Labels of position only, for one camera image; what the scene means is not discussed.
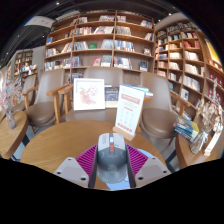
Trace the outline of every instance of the cushion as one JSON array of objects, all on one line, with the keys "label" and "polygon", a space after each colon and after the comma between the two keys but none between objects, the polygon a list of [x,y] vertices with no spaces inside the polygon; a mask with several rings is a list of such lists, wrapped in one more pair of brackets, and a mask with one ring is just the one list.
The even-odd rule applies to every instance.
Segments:
[{"label": "cushion", "polygon": [[115,123],[117,108],[106,108],[102,110],[73,110],[66,114],[66,121],[74,120],[97,120]]},{"label": "cushion", "polygon": [[167,110],[149,108],[144,109],[142,112],[144,127],[149,133],[159,138],[171,138],[177,135],[172,129],[176,119],[177,115]]},{"label": "cushion", "polygon": [[21,101],[11,108],[12,113],[25,110],[25,103]]},{"label": "cushion", "polygon": [[30,106],[25,110],[29,124],[38,126],[47,123],[54,117],[54,103],[43,102]]}]

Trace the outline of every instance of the table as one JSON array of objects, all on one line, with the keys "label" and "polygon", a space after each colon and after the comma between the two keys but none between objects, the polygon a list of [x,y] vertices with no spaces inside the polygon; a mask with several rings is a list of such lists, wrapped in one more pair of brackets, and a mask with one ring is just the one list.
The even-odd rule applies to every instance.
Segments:
[{"label": "table", "polygon": [[[77,157],[89,147],[98,144],[99,136],[112,133],[114,123],[94,120],[69,121],[54,125],[36,135],[26,146],[20,162],[54,173],[67,157]],[[148,151],[166,166],[159,151],[144,137],[136,134],[126,144]],[[109,189],[98,177],[95,189]]]},{"label": "table", "polygon": [[0,155],[4,159],[10,159],[21,142],[24,145],[29,142],[26,136],[28,128],[26,113],[18,111],[13,115],[16,120],[16,127],[14,129],[9,128],[6,118],[0,123]]},{"label": "table", "polygon": [[183,169],[187,166],[204,163],[220,158],[219,152],[217,151],[218,144],[213,148],[210,156],[204,156],[203,151],[211,141],[211,136],[208,135],[208,142],[205,143],[202,149],[197,153],[193,154],[190,150],[190,141],[178,134],[176,137],[176,155],[180,164],[180,168]]}]

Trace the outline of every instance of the bookshelf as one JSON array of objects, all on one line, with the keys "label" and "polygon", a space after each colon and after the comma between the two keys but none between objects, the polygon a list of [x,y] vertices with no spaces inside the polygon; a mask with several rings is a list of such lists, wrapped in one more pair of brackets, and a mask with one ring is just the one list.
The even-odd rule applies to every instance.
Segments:
[{"label": "bookshelf", "polygon": [[[205,41],[205,39],[208,38],[204,35],[202,31],[200,31],[196,26],[194,26],[193,23],[191,23],[190,28],[187,28],[186,26],[183,27],[183,25],[181,25],[188,23],[191,23],[191,20],[187,19],[177,20],[168,25],[166,24],[165,27],[156,32],[156,44],[155,44],[156,60],[155,60],[154,73],[162,75],[163,73],[160,71],[165,71],[166,72],[165,77],[167,77],[168,81],[173,84],[173,91],[176,92],[179,96],[181,96],[181,92],[183,91],[183,89],[189,92],[188,102],[191,104],[191,106],[185,108],[185,112],[188,115],[190,115],[192,120],[196,120],[197,107],[195,105],[198,99],[200,100],[204,99],[205,103],[211,101],[211,95],[209,96],[209,90],[213,88],[214,81],[211,79],[210,74],[212,74],[213,77],[215,76],[217,80],[219,80],[220,82],[220,84],[218,83],[216,92],[219,94],[221,98],[220,104],[223,108],[224,73],[222,71],[221,64],[214,62],[212,60],[210,51]],[[176,27],[176,29],[170,31],[169,27],[172,26]],[[199,42],[200,48],[196,47],[195,41]],[[182,58],[171,59],[171,53],[173,52],[180,53],[182,55]],[[198,56],[197,58],[198,60],[192,60],[187,58],[189,53],[196,53]],[[159,57],[165,58],[165,56],[162,54],[167,54],[167,58],[159,59]],[[159,66],[157,66],[159,62],[166,62],[168,65],[170,62],[176,62],[179,65],[180,70],[170,69],[169,66],[167,68],[160,68]],[[192,70],[189,70],[189,68],[186,68],[186,64],[196,67],[196,70],[198,70],[198,74],[196,74],[195,71],[193,72]],[[176,75],[176,80],[171,79],[171,77],[169,76],[170,73]],[[196,89],[195,87],[193,88],[192,85],[188,85],[190,82],[186,84],[187,77],[196,80],[200,84],[200,87]],[[172,98],[172,104],[173,108],[180,107],[179,102],[174,98]]]},{"label": "bookshelf", "polygon": [[[101,16],[109,21],[99,21]],[[121,17],[126,17],[125,21],[121,21]],[[141,25],[142,21],[151,23],[151,27],[144,27]],[[73,35],[68,37],[68,33],[72,30],[74,33],[80,31],[80,29],[85,29],[85,27],[94,27],[95,29],[99,26],[112,26],[114,27],[112,33],[90,33],[86,35]],[[131,35],[117,33],[117,27],[123,26],[130,29]],[[48,56],[44,58],[44,70],[54,69],[55,61],[62,61],[67,59],[70,66],[64,66],[65,69],[65,82],[72,73],[84,73],[87,67],[93,66],[94,58],[101,58],[103,55],[111,56],[110,67],[114,67],[114,57],[116,58],[127,58],[131,61],[130,67],[120,67],[124,71],[124,83],[139,84],[140,76],[142,72],[140,70],[140,61],[147,62],[148,72],[154,71],[154,51],[155,51],[155,32],[154,32],[154,21],[153,18],[145,15],[139,15],[136,13],[124,12],[120,10],[103,10],[102,12],[82,12],[76,16],[70,17],[68,19],[62,20],[60,22],[52,24],[51,33],[49,33],[48,38],[54,38],[53,42],[48,43],[46,41],[45,52],[49,49],[55,48],[58,52],[62,52],[67,43],[72,43],[71,51],[66,53],[57,53],[56,55]],[[146,35],[150,33],[154,35],[152,40],[145,39]],[[101,48],[104,40],[110,40],[112,47],[109,49]],[[131,42],[133,44],[134,51],[128,51],[123,49],[115,48],[116,41],[123,41],[123,43]],[[96,44],[96,49],[81,49],[75,50],[74,43],[86,42],[89,47],[91,43]],[[149,48],[151,55],[144,54],[144,48]],[[72,58],[79,56],[81,58],[81,65],[77,67],[72,67]]]},{"label": "bookshelf", "polygon": [[16,54],[15,68],[14,68],[14,80],[18,78],[22,67],[32,65],[33,51],[22,51]]}]

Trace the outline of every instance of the chair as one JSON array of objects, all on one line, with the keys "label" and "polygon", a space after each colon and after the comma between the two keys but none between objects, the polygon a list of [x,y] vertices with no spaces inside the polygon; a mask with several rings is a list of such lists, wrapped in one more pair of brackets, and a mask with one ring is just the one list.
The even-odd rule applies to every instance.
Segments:
[{"label": "chair", "polygon": [[[24,95],[26,114],[29,125],[34,127],[45,127],[54,122],[59,123],[62,97],[59,97],[58,90],[66,87],[64,83],[64,69],[46,71],[41,75],[39,87],[26,91]],[[37,96],[32,106],[29,106],[28,94],[37,90]]]},{"label": "chair", "polygon": [[[26,81],[24,83],[24,87],[23,87],[23,92],[26,92],[28,89],[31,89],[35,86],[36,83],[36,75],[32,75],[26,78]],[[34,96],[35,94],[33,92],[30,92],[28,94],[29,97],[29,105],[32,105],[34,102]],[[25,102],[24,100],[22,100],[20,103],[17,103],[16,105],[14,105],[11,108],[12,113],[17,112],[17,111],[23,111],[25,110]]]},{"label": "chair", "polygon": [[[156,138],[174,138],[177,135],[172,129],[177,115],[173,112],[169,84],[166,78],[149,72],[140,74],[140,85],[149,88],[153,93],[151,102],[144,102],[142,111],[141,128],[144,132]],[[183,106],[190,104],[176,95],[181,102],[180,113],[183,114]]]},{"label": "chair", "polygon": [[[123,83],[123,70],[114,67],[89,67],[84,72],[84,78],[104,79],[105,85],[112,85],[112,87],[120,86]],[[100,120],[115,122],[116,108],[106,108],[103,110],[82,110],[74,111],[70,103],[70,92],[73,90],[73,85],[61,89],[59,94],[64,95],[65,102],[65,120]]]}]

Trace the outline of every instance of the white sign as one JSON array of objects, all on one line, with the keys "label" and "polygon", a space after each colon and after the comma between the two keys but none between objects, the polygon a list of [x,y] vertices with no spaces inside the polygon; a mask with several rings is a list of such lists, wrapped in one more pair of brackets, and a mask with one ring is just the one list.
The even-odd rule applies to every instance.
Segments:
[{"label": "white sign", "polygon": [[220,133],[215,133],[212,140],[210,141],[210,143],[208,144],[207,148],[205,149],[204,155],[205,156],[210,156],[211,155],[211,151],[212,149],[215,147],[215,144],[217,143],[217,141],[219,140],[219,136],[222,133],[222,129],[223,126],[220,127]]},{"label": "white sign", "polygon": [[120,85],[115,126],[134,136],[142,110],[145,93]]},{"label": "white sign", "polygon": [[53,22],[55,22],[55,20],[44,17],[44,16],[34,16],[24,26],[36,25],[36,26],[45,26],[45,27],[51,28],[51,25]]},{"label": "white sign", "polygon": [[105,109],[104,79],[74,79],[74,110]]}]

